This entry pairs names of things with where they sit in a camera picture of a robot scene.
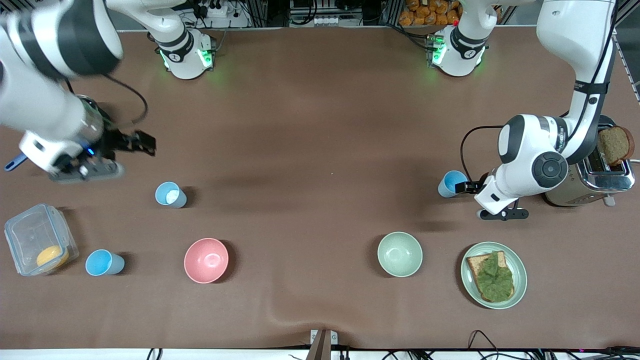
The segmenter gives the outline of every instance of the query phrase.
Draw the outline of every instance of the plate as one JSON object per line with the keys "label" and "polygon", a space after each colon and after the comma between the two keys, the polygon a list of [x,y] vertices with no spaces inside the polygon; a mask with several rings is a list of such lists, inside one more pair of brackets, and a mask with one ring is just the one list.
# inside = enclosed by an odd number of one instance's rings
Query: plate
{"label": "plate", "polygon": [[[515,292],[513,296],[507,300],[502,302],[488,302],[480,296],[480,291],[476,286],[476,282],[474,281],[473,273],[469,268],[469,264],[467,263],[467,258],[472,256],[489,254],[493,251],[504,251],[504,257],[507,261],[507,267],[513,273],[513,287]],[[524,264],[522,260],[516,255],[513,250],[504,246],[501,243],[495,243],[492,241],[486,241],[484,243],[477,243],[471,247],[462,258],[462,264],[460,265],[460,275],[462,277],[462,283],[465,286],[465,289],[474,298],[478,304],[488,307],[490,309],[509,309],[515,304],[519,303],[520,300],[524,297],[524,293],[527,291],[527,271],[524,268]]]}

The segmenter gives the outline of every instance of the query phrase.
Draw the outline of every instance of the black round joint cap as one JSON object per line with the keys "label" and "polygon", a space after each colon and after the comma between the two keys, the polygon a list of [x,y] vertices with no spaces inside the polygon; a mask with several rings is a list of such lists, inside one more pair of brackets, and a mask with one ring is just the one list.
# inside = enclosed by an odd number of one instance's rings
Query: black round joint cap
{"label": "black round joint cap", "polygon": [[543,188],[553,188],[562,183],[568,170],[566,160],[552,151],[538,155],[531,167],[533,178]]}

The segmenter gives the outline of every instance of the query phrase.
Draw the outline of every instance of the blue handle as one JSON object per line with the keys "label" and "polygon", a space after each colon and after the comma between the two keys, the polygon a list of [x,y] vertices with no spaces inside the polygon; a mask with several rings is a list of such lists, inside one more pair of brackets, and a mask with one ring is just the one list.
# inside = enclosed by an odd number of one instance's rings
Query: blue handle
{"label": "blue handle", "polygon": [[7,165],[4,166],[4,171],[14,171],[18,166],[20,166],[21,163],[25,162],[26,160],[27,156],[23,153],[20,153],[20,155],[13,158],[13,160],[11,160]]}

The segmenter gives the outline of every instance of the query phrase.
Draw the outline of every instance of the bowl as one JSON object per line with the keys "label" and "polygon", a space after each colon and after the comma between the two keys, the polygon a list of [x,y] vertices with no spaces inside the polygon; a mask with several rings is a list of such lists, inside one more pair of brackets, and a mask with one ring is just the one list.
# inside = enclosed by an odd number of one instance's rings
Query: bowl
{"label": "bowl", "polygon": [[[507,267],[513,273],[513,296],[507,301],[502,302],[490,302],[482,298],[480,291],[476,286],[473,273],[467,263],[467,258],[472,256],[478,256],[483,254],[489,254],[493,251],[504,251],[504,259],[507,261]],[[519,303],[524,297],[524,293],[527,291],[527,271],[524,268],[524,264],[518,255],[508,247],[501,243],[495,243],[492,241],[486,241],[483,243],[477,243],[462,257],[462,264],[460,265],[460,275],[462,278],[462,284],[465,289],[471,295],[471,297],[480,305],[488,307],[490,309],[509,309],[515,304]]]}
{"label": "bowl", "polygon": [[413,236],[396,231],[386,235],[378,245],[382,269],[395,277],[415,274],[422,265],[422,247]]}
{"label": "bowl", "polygon": [[184,271],[198,284],[218,280],[228,265],[227,248],[217,239],[200,239],[194,242],[184,255]]}

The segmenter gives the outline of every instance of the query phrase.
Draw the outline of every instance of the silver toaster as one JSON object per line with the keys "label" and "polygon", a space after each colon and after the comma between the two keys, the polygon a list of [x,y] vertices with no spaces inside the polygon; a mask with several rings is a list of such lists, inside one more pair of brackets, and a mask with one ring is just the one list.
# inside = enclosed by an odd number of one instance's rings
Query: silver toaster
{"label": "silver toaster", "polygon": [[[598,130],[615,123],[609,117],[600,116]],[[566,179],[544,194],[547,201],[556,206],[580,206],[602,199],[606,206],[614,206],[613,195],[625,192],[634,185],[636,178],[629,161],[609,166],[598,146],[582,161],[569,166]]]}

